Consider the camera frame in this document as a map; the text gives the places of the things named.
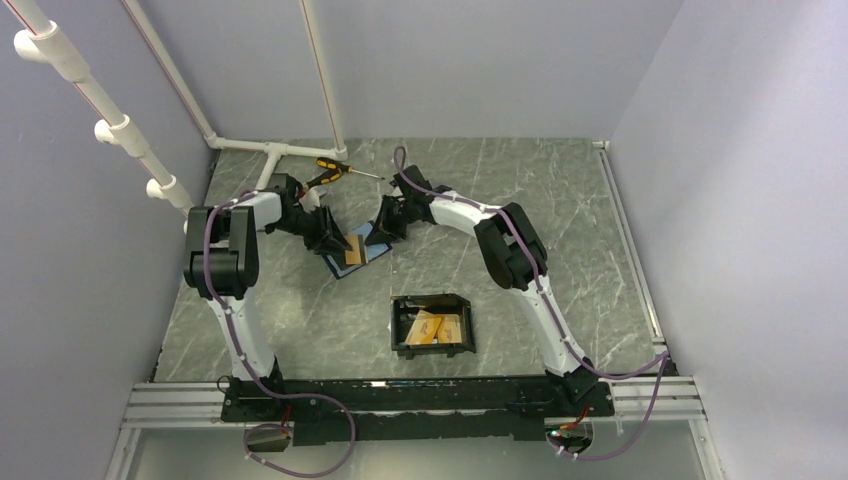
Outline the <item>blue leather card holder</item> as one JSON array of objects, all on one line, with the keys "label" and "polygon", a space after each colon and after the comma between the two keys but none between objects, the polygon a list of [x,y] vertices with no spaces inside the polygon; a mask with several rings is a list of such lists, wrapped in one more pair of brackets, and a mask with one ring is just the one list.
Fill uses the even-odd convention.
[{"label": "blue leather card holder", "polygon": [[322,254],[325,264],[336,279],[344,278],[356,270],[359,270],[371,262],[383,257],[391,251],[392,247],[387,243],[367,245],[366,238],[372,232],[374,224],[368,222],[351,230],[345,235],[345,239],[351,248],[340,255]]}]

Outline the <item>black plastic card tray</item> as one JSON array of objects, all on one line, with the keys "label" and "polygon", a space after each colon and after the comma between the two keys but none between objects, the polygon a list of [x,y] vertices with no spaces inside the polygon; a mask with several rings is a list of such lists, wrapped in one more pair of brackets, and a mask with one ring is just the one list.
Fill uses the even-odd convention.
[{"label": "black plastic card tray", "polygon": [[389,330],[391,350],[408,360],[477,351],[472,304],[454,293],[392,297]]}]

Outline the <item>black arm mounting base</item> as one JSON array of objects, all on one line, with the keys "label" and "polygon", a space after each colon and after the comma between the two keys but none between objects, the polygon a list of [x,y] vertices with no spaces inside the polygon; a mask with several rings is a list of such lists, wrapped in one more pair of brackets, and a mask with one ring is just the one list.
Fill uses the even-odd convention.
[{"label": "black arm mounting base", "polygon": [[541,441],[557,419],[611,417],[601,382],[569,402],[544,375],[382,380],[284,380],[284,398],[249,381],[223,390],[226,424],[287,424],[297,446],[329,442],[510,437]]}]

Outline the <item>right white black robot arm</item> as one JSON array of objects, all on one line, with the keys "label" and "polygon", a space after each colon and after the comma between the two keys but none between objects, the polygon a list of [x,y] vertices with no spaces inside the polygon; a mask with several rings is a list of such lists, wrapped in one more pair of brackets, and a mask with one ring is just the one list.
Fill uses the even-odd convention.
[{"label": "right white black robot arm", "polygon": [[557,411],[574,415],[585,407],[599,376],[566,324],[552,293],[547,251],[517,203],[479,203],[455,190],[434,188],[415,165],[394,175],[397,191],[385,195],[365,243],[390,244],[407,238],[408,226],[427,222],[465,233],[478,244],[495,284],[513,294],[540,341],[546,375],[554,385]]}]

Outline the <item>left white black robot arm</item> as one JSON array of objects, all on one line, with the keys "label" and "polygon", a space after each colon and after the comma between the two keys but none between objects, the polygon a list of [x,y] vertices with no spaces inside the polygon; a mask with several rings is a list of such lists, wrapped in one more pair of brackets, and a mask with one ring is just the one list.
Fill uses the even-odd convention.
[{"label": "left white black robot arm", "polygon": [[339,177],[331,171],[302,184],[285,174],[280,186],[193,207],[188,214],[185,283],[207,301],[222,326],[233,377],[256,383],[247,404],[264,420],[285,411],[288,394],[251,293],[260,273],[258,235],[282,231],[300,237],[316,255],[342,259],[352,246],[314,191]]}]

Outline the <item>yellow black screwdriver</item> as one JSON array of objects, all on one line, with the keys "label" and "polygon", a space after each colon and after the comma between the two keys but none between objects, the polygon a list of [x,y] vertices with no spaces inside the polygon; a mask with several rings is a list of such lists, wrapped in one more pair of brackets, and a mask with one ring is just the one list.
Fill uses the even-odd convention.
[{"label": "yellow black screwdriver", "polygon": [[334,170],[334,169],[342,170],[343,175],[357,174],[357,175],[363,175],[363,176],[378,179],[378,180],[384,180],[383,176],[380,176],[380,175],[377,175],[377,174],[372,174],[372,173],[367,173],[367,172],[355,169],[354,167],[352,167],[350,165],[344,164],[344,163],[342,163],[338,160],[327,158],[327,157],[318,157],[315,160],[315,163],[324,170]]},{"label": "yellow black screwdriver", "polygon": [[343,171],[339,169],[325,170],[317,177],[309,180],[302,189],[302,194],[305,195],[310,189],[320,185],[332,183],[343,176]]}]

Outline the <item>aluminium rail frame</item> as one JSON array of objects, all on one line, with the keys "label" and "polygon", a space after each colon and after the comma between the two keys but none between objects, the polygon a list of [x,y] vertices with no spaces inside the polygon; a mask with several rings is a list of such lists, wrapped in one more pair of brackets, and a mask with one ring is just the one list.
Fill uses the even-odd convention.
[{"label": "aluminium rail frame", "polygon": [[145,429],[234,427],[258,461],[261,432],[298,445],[325,441],[461,438],[510,435],[545,439],[557,452],[589,461],[595,419],[705,420],[694,382],[668,368],[661,349],[626,374],[594,367],[570,332],[550,284],[546,249],[523,209],[487,205],[447,186],[433,186],[406,150],[392,155],[394,190],[369,225],[368,244],[390,245],[418,221],[467,234],[489,277],[524,313],[539,341],[544,371],[532,376],[386,380],[285,379],[260,331],[252,289],[259,275],[257,235],[304,236],[320,253],[345,242],[326,208],[300,211],[292,186],[254,189],[215,206],[191,209],[185,279],[220,320],[233,370],[223,385],[144,383],[131,394],[108,477],[125,478]]}]

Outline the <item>white pvc pipe frame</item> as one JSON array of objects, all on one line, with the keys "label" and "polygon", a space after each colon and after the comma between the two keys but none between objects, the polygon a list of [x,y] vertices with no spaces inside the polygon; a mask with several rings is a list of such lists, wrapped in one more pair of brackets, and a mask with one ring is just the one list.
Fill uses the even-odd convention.
[{"label": "white pvc pipe frame", "polygon": [[[17,32],[14,37],[14,48],[18,56],[30,62],[51,66],[60,77],[71,84],[99,116],[99,120],[94,126],[94,135],[97,141],[122,148],[129,157],[135,159],[142,166],[150,177],[146,186],[147,195],[150,198],[166,200],[175,209],[187,214],[193,203],[183,184],[157,158],[147,138],[133,119],[119,108],[94,77],[90,65],[62,28],[55,21],[49,19],[35,1],[6,1],[4,5],[23,26],[23,29]],[[218,135],[141,4],[138,1],[124,1],[122,5],[198,127],[208,147],[213,150],[261,152],[267,156],[265,166],[257,181],[259,188],[268,185],[277,164],[285,156],[323,156],[340,161],[348,158],[345,135],[336,106],[332,83],[329,79],[312,1],[301,1],[299,6],[331,127],[333,146],[329,149],[281,142],[235,140]]]}]

